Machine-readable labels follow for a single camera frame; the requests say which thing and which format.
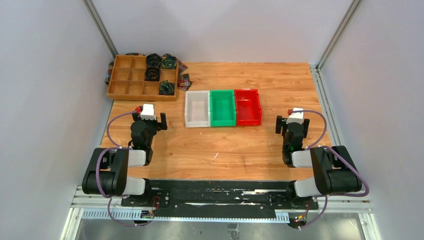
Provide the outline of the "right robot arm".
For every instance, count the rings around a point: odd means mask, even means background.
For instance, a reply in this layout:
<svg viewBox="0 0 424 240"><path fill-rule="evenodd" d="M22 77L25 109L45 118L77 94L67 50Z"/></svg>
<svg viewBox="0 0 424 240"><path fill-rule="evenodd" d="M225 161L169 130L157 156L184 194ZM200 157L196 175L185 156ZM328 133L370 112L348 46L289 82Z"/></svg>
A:
<svg viewBox="0 0 424 240"><path fill-rule="evenodd" d="M290 168L311 168L313 176L288 184L286 203L294 209L306 198L345 195L359 192L363 183L353 160L343 145L332 147L303 147L309 127L308 119L276 117L275 133L281 134L282 160Z"/></svg>

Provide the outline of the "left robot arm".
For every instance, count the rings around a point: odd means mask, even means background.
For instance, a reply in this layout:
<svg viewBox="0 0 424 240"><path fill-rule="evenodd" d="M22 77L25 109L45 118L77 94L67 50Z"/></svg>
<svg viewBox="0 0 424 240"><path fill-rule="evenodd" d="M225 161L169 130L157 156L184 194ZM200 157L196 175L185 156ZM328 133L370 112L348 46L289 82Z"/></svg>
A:
<svg viewBox="0 0 424 240"><path fill-rule="evenodd" d="M134 195L140 206L149 206L153 193L147 189L147 178L128 176L128 168L143 167L151 163L152 143L157 132L168 129L165 113L160 113L160 121L155 115L142 115L137 111L126 112L112 118L106 125L106 134L110 138L110 125L118 118L131 115L134 122L130 126L127 147L112 139L114 147L95 148L82 179L82 190L87 195L102 195L104 198Z"/></svg>

